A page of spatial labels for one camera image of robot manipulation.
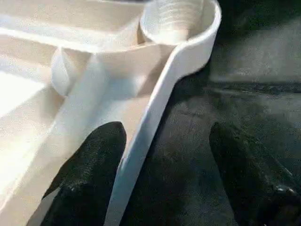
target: black fabric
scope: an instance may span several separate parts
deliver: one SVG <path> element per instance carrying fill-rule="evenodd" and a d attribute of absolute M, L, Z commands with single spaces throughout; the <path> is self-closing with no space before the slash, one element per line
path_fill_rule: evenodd
<path fill-rule="evenodd" d="M 301 224 L 300 184 L 258 139 L 216 122 L 209 143 L 240 226 Z"/>
<path fill-rule="evenodd" d="M 235 226 L 209 146 L 227 121 L 301 179 L 301 1 L 220 0 L 207 66 L 169 99 L 122 226 Z"/>
<path fill-rule="evenodd" d="M 41 226 L 104 223 L 117 167 L 126 145 L 120 122 L 95 129 L 60 168 L 45 196 L 60 188 Z"/>

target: white plastic part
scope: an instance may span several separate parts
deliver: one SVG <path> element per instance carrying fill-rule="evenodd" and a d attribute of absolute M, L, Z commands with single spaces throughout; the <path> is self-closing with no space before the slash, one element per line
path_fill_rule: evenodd
<path fill-rule="evenodd" d="M 61 96 L 66 96 L 78 78 L 78 72 L 62 48 L 58 48 L 53 54 L 51 69 L 52 86 Z"/>
<path fill-rule="evenodd" d="M 141 29 L 156 43 L 178 45 L 199 33 L 204 0 L 155 0 L 144 10 Z"/>
<path fill-rule="evenodd" d="M 61 165 L 87 135 L 106 122 L 121 121 L 127 132 L 127 147 L 105 222 L 107 226 L 119 225 L 174 84 L 209 60 L 221 21 L 218 3 L 216 0 L 195 2 L 202 12 L 194 11 L 200 18 L 198 23 L 194 18 L 189 21 L 186 17 L 185 26 L 181 27 L 189 31 L 189 35 L 179 35 L 176 31 L 172 36 L 175 39 L 165 40 L 160 35 L 163 30 L 154 30 L 148 25 L 151 17 L 156 15 L 150 11 L 156 2 L 137 6 L 85 0 L 2 1 L 0 32 L 8 40 L 25 44 L 20 45 L 23 48 L 18 53 L 25 56 L 24 64 L 17 63 L 18 67 L 28 65 L 32 58 L 46 62 L 48 70 L 43 73 L 47 75 L 46 87 L 51 89 L 52 80 L 56 90 L 66 97 L 63 102 L 56 95 L 60 101 L 54 102 L 56 107 L 51 108 L 52 117 L 44 129 L 37 130 L 38 136 L 29 134 L 26 137 L 25 141 L 32 140 L 28 148 L 24 149 L 20 136 L 15 138 L 15 155 L 17 151 L 26 154 L 15 161 L 19 167 L 6 175 L 9 180 L 0 184 L 0 191 L 3 191 L 0 194 L 0 225 L 25 225 Z M 31 22 L 24 27 L 20 18 Z M 174 15 L 169 20 L 178 21 Z M 32 48 L 42 48 L 43 54 L 39 55 L 36 50 L 32 57 Z M 11 48 L 4 54 L 14 57 Z M 66 66 L 70 62 L 71 70 Z M 31 79 L 38 76 L 32 72 L 30 75 Z M 53 98 L 51 96 L 45 105 L 50 107 Z M 37 108 L 23 106 L 33 111 Z M 27 110 L 24 113 L 39 118 Z M 14 119 L 13 123 L 17 124 L 18 120 Z M 11 122 L 7 123 L 7 130 L 3 131 L 5 136 L 17 131 L 16 128 L 8 130 L 10 125 Z M 12 161 L 13 157 L 11 155 L 7 160 Z M 4 169 L 13 171 L 13 166 L 6 164 L 1 169 L 0 173 Z"/>

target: white plastic surface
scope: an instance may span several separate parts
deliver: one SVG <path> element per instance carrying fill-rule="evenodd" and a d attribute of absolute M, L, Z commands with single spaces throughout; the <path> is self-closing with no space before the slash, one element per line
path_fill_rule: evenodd
<path fill-rule="evenodd" d="M 181 0 L 175 1 L 179 7 Z M 163 0 L 147 5 L 1 1 L 0 34 L 11 47 L 3 45 L 0 72 L 8 74 L 7 86 L 15 75 L 29 76 L 29 81 L 18 78 L 16 85 L 24 84 L 19 90 L 24 94 L 7 101 L 0 111 L 1 151 L 9 153 L 0 162 L 15 163 L 0 169 L 0 174 L 11 172 L 0 184 L 0 225 L 25 225 L 61 165 L 94 128 L 109 121 L 121 121 L 127 132 L 105 225 L 120 223 L 174 84 L 203 67 L 211 55 L 220 8 L 215 0 L 191 1 L 199 6 L 193 12 L 200 19 L 185 18 L 180 28 L 186 34 L 173 33 L 176 39 L 169 41 L 161 36 L 163 30 L 148 26 L 155 15 L 154 4 Z M 166 24 L 172 24 L 168 29 L 174 32 L 179 23 L 173 22 L 172 12 L 177 8 L 169 8 Z M 39 100 L 31 103 L 34 90 Z M 22 109 L 23 120 L 16 117 L 17 109 Z M 11 120 L 5 120 L 10 114 Z M 30 133 L 28 125 L 33 121 L 37 129 Z M 22 130 L 17 127 L 20 123 L 25 124 Z M 13 152 L 6 137 L 14 144 Z"/>

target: black carpet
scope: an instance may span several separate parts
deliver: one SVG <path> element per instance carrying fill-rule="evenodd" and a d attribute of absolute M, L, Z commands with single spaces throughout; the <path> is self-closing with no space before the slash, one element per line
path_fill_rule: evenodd
<path fill-rule="evenodd" d="M 301 1 L 220 0 L 212 57 L 179 81 L 122 226 L 234 226 L 210 146 L 228 121 L 301 179 Z"/>

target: dark textured surface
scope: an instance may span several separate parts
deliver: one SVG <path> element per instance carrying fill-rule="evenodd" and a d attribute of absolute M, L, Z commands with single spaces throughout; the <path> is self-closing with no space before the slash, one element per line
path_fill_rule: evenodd
<path fill-rule="evenodd" d="M 176 84 L 122 226 L 237 225 L 209 146 L 216 121 L 260 139 L 301 179 L 301 1 L 220 5 L 211 60 Z"/>
<path fill-rule="evenodd" d="M 42 226 L 104 223 L 126 140 L 121 122 L 104 124 L 86 138 L 46 191 L 45 196 L 60 187 Z"/>
<path fill-rule="evenodd" d="M 260 140 L 216 122 L 209 143 L 240 226 L 300 225 L 300 184 Z"/>

